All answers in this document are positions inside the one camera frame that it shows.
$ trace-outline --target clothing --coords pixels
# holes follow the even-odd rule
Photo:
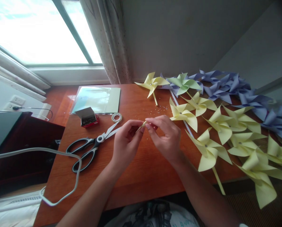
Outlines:
[[[199,227],[195,217],[185,208],[164,200],[132,204],[105,227]]]

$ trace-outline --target yellow pinwheel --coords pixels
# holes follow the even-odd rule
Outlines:
[[[169,104],[173,115],[173,117],[170,118],[171,120],[185,120],[193,130],[198,131],[197,117],[186,109],[188,104],[176,106],[172,98],[169,98]]]
[[[177,78],[167,78],[167,79],[171,83],[179,87],[179,90],[176,94],[177,96],[186,92],[191,97],[191,95],[188,93],[189,88],[202,90],[200,85],[198,85],[198,83],[195,80],[188,78],[187,73],[179,74]]]
[[[267,136],[256,132],[232,134],[230,140],[233,148],[229,149],[228,152],[236,156],[247,157],[258,148],[253,140],[262,138],[267,138]]]
[[[282,180],[282,171],[268,165],[266,154],[253,151],[243,166],[238,168],[254,181],[260,209],[276,198],[276,191],[268,175]]]
[[[273,161],[282,166],[282,147],[280,147],[270,135],[268,138],[267,155],[270,161]]]
[[[205,118],[204,119],[217,131],[221,144],[223,145],[230,139],[232,135],[232,130],[226,122],[232,118],[222,115],[220,108],[221,106],[216,110],[216,112],[214,112],[209,120]]]
[[[216,176],[221,192],[223,195],[225,195],[221,181],[217,175],[217,172],[214,166],[216,164],[218,156],[224,159],[226,162],[228,162],[231,165],[232,165],[232,162],[228,156],[226,149],[222,145],[210,139],[210,136],[209,136],[210,130],[211,128],[208,128],[202,135],[199,136],[198,139],[193,138],[187,131],[186,133],[188,134],[189,138],[192,140],[192,142],[196,145],[196,147],[199,149],[199,151],[202,154],[199,168],[198,168],[199,172],[212,169]]]
[[[183,99],[190,104],[189,111],[195,110],[196,117],[205,113],[207,109],[211,109],[214,111],[217,110],[217,106],[212,100],[200,97],[200,92],[197,92],[190,100],[187,100],[185,98]]]
[[[252,106],[244,107],[236,111],[232,111],[225,106],[223,107],[228,115],[232,117],[231,120],[227,121],[232,131],[240,132],[245,131],[248,128],[252,132],[261,133],[261,125],[244,114],[248,110],[252,109]]]
[[[154,78],[154,75],[155,75],[155,72],[150,73],[150,74],[147,75],[147,78],[146,78],[146,80],[145,80],[145,82],[143,84],[137,83],[137,82],[135,82],[135,84],[140,85],[141,87],[149,89],[148,97],[151,96],[151,94],[153,94],[154,99],[155,99],[155,103],[156,103],[156,106],[157,106],[158,103],[157,103],[157,99],[156,99],[154,90],[157,88],[157,86],[159,86],[159,85],[167,85],[167,84],[169,84],[169,82],[167,80],[165,80],[164,78],[162,78],[162,77]]]

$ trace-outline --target tape roll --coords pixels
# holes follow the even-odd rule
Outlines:
[[[115,122],[115,123],[117,123],[117,122],[119,122],[119,121],[122,121],[122,115],[121,115],[121,113],[114,113],[114,114],[112,115],[112,121]]]

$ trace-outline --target red box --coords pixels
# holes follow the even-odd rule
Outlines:
[[[75,112],[80,117],[81,127],[87,128],[99,123],[99,117],[94,113],[91,107]]]

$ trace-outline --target window frame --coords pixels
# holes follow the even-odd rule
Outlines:
[[[17,57],[11,54],[8,50],[0,45],[0,51],[4,52],[9,57],[13,58],[15,61],[20,63],[21,65],[29,68],[29,67],[79,67],[79,66],[103,66],[102,63],[93,63],[86,47],[84,46],[76,28],[74,27],[68,13],[66,12],[61,0],[52,0],[55,7],[57,8],[59,14],[61,15],[62,19],[64,20],[66,26],[68,27],[69,31],[71,32],[73,38],[75,39],[76,43],[78,44],[80,50],[82,51],[84,57],[86,58],[88,64],[23,64]]]

